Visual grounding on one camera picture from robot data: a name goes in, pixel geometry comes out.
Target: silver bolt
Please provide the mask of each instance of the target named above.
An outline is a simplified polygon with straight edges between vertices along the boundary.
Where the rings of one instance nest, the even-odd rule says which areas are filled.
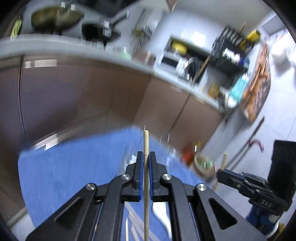
[[[168,181],[172,179],[172,176],[166,173],[166,174],[163,174],[163,179]]]
[[[203,183],[200,183],[197,185],[197,189],[200,190],[200,191],[204,191],[207,189],[207,186]]]
[[[123,180],[129,180],[131,178],[131,176],[129,174],[122,174],[121,175],[121,179]]]
[[[93,183],[89,183],[89,184],[86,185],[86,189],[87,189],[87,190],[92,191],[92,190],[94,190],[95,188],[96,188],[96,186],[95,186]]]

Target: pan handle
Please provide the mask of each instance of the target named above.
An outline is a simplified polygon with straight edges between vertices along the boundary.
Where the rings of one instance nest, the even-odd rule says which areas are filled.
[[[110,25],[112,27],[114,27],[116,24],[118,24],[120,21],[129,18],[129,11],[127,11],[124,15],[122,15],[121,17],[119,17],[118,19],[116,19],[114,22],[111,22]]]

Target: triangular cutout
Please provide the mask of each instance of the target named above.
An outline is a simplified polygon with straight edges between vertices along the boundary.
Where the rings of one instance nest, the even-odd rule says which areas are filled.
[[[209,202],[221,229],[227,229],[237,223],[237,220],[215,199],[210,198]]]
[[[71,229],[75,223],[77,215],[82,207],[83,199],[81,197],[74,200],[65,210],[63,210],[54,221],[66,229]]]

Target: blue tablecloth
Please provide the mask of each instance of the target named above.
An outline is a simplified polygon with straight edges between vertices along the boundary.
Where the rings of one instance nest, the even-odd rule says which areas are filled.
[[[34,226],[39,226],[87,183],[101,185],[119,175],[123,155],[143,150],[142,139],[142,130],[130,127],[70,140],[46,151],[43,148],[23,151],[18,161],[20,184]],[[157,162],[165,164],[166,149],[152,138],[149,145],[150,151],[156,152]],[[168,172],[187,184],[196,185],[203,181],[178,160],[170,163]],[[144,220],[143,202],[130,204]],[[166,229],[152,212],[150,230],[160,240],[168,240]]]

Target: white spoon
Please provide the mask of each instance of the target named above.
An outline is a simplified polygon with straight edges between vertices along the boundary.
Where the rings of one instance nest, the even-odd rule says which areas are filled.
[[[172,228],[170,226],[170,220],[166,213],[165,202],[154,202],[152,205],[152,211],[158,220],[165,226],[169,239],[172,239]]]

